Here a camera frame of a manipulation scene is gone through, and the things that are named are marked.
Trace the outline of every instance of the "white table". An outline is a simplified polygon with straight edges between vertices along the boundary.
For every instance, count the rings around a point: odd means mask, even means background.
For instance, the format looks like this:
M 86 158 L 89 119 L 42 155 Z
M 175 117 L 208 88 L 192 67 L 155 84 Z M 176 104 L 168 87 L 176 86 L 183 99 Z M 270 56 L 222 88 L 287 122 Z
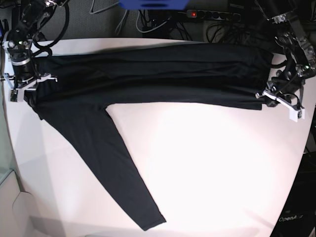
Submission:
M 64 40 L 53 51 L 77 54 L 173 42 Z M 276 56 L 274 63 L 282 60 Z M 185 103 L 110 106 L 108 112 L 167 220 L 147 232 L 121 210 L 54 128 L 26 103 L 6 101 L 21 178 L 36 199 L 29 203 L 37 216 L 34 225 L 52 237 L 269 237 L 301 161 L 315 90 L 316 80 L 309 79 L 306 119 L 298 123 L 283 106 L 263 111 Z

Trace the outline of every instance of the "black fabric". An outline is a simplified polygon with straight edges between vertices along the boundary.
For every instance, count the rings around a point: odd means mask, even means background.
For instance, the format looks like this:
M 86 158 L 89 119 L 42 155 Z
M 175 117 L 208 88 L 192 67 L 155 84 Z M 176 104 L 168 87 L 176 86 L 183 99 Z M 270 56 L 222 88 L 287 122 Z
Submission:
M 191 102 L 260 110 L 272 55 L 257 48 L 190 44 L 93 55 L 38 58 L 58 82 L 27 93 L 38 115 L 77 150 L 143 229 L 165 222 L 106 112 L 111 104 Z

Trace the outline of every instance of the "pant leg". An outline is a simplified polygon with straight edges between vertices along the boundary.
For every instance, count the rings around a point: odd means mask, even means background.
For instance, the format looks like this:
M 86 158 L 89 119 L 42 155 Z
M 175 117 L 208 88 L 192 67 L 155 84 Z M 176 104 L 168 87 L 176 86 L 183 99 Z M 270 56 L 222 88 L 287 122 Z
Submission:
M 166 222 L 104 108 L 41 107 L 37 113 L 77 150 L 119 206 L 143 230 Z

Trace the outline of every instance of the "black pants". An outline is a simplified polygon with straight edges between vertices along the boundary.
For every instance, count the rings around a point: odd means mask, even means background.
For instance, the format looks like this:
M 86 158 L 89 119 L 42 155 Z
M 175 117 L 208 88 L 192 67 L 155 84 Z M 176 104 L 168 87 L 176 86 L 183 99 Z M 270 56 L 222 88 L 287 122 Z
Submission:
M 77 150 L 143 229 L 165 222 L 106 108 L 117 103 L 195 102 L 260 110 L 272 55 L 257 48 L 190 44 L 86 56 L 39 58 L 39 84 L 27 101 Z

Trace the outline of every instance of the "blue object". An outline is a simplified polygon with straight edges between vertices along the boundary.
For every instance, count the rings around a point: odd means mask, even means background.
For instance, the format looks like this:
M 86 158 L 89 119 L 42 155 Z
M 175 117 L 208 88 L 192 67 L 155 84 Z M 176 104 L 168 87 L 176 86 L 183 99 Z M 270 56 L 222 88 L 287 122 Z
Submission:
M 189 0 L 120 0 L 120 2 L 128 10 L 183 10 Z

